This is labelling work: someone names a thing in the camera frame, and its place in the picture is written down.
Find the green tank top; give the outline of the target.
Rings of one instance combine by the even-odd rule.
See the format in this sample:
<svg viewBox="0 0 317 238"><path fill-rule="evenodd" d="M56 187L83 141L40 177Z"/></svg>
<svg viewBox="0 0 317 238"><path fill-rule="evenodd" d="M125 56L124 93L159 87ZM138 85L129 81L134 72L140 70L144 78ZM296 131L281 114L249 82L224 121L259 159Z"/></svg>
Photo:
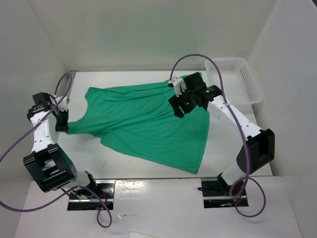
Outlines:
<svg viewBox="0 0 317 238"><path fill-rule="evenodd" d="M209 114L194 109L184 118L169 104L167 81L100 88L89 86L70 95L68 134L100 158L109 152L140 158L197 174L210 126Z"/></svg>

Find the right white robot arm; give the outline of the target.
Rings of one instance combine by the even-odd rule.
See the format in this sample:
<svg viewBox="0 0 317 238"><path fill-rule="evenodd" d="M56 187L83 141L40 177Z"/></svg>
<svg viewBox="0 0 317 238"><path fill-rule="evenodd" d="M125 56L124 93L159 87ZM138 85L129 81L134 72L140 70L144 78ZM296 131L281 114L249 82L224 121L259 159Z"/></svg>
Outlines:
<svg viewBox="0 0 317 238"><path fill-rule="evenodd" d="M236 161L218 177L217 190L223 195L234 189L234 183L251 175L274 159L275 135L247 119L236 107L225 101L216 85L208 87L196 72L184 78L173 77L168 82L174 95L168 100L174 115L183 118L195 107L201 107L222 122L242 143Z"/></svg>

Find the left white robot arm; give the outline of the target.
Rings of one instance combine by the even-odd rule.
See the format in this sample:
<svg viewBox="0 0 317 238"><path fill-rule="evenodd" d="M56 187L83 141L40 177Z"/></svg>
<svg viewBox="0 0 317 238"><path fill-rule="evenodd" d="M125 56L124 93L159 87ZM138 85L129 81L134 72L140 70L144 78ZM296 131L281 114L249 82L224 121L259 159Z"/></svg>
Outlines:
<svg viewBox="0 0 317 238"><path fill-rule="evenodd" d="M67 99L43 92L32 97L27 118L35 130L31 153L23 159L27 171L43 192L72 188L75 197L95 197L99 186L92 174L78 171L57 143L59 133L69 129Z"/></svg>

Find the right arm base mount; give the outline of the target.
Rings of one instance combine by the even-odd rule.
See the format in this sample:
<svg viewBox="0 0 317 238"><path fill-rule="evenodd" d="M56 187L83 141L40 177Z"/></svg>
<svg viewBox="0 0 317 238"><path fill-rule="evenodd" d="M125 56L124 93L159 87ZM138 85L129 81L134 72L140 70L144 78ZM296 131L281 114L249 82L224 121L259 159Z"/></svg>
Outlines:
<svg viewBox="0 0 317 238"><path fill-rule="evenodd" d="M201 185L197 188L202 193L204 208L228 208L235 207L238 202L238 207L248 207L246 192L241 196L233 199L229 195L230 187L218 181L215 178L201 179Z"/></svg>

